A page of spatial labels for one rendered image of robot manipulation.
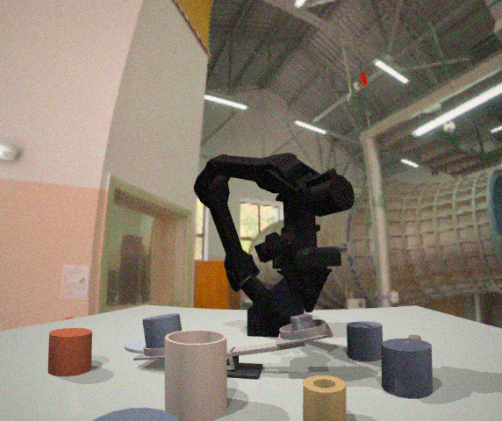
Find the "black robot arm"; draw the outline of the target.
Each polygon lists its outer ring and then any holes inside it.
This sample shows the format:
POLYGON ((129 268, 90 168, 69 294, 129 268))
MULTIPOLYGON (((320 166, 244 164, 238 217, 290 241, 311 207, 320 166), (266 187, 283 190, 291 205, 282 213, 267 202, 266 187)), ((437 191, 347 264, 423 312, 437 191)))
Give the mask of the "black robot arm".
MULTIPOLYGON (((260 270, 253 256, 241 247, 227 205, 230 177, 253 181, 261 189, 279 193, 276 200, 283 202, 284 221, 294 218, 315 219, 315 216, 347 211, 354 204, 355 193, 351 183, 343 175, 337 175, 334 168, 320 175, 293 153, 261 159, 221 154, 207 162, 204 171, 196 179, 194 190, 200 202, 212 214, 226 253, 224 267, 231 289, 234 292, 242 289, 254 305, 270 289, 258 280, 256 276, 260 270)), ((265 242, 256 245, 255 251, 261 262, 267 262, 289 251, 296 253, 296 239, 294 229, 287 225, 287 232, 282 228, 282 235, 273 232, 265 236, 265 242)))

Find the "tan cup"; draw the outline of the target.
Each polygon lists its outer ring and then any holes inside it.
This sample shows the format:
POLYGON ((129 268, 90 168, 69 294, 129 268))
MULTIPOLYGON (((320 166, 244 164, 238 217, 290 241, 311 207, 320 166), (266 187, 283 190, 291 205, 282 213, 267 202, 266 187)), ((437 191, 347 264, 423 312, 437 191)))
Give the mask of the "tan cup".
POLYGON ((165 337, 165 411, 179 421, 213 421, 227 410, 227 336, 191 330, 165 337))

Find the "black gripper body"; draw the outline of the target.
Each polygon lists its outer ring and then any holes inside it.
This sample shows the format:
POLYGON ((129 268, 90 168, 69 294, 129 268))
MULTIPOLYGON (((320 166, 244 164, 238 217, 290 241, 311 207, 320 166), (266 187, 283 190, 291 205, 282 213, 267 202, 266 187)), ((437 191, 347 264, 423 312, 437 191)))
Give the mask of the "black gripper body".
POLYGON ((281 270, 327 269, 327 266, 341 266, 341 252, 335 247, 318 247, 317 232, 320 225, 311 218, 294 218, 284 221, 284 232, 287 225, 294 229, 298 251, 285 253, 273 259, 273 268, 281 270))

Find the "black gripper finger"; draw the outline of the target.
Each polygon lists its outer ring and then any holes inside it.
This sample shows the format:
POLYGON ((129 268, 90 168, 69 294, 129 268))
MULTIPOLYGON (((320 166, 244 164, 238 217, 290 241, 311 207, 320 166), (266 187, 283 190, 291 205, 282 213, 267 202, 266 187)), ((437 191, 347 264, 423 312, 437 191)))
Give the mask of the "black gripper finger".
POLYGON ((292 302, 295 309, 300 309, 303 302, 302 290, 300 287, 301 281, 294 275, 291 270, 278 270, 277 271, 284 279, 286 279, 292 302))
POLYGON ((332 269, 291 270, 291 272, 301 281, 305 312, 312 313, 332 269))

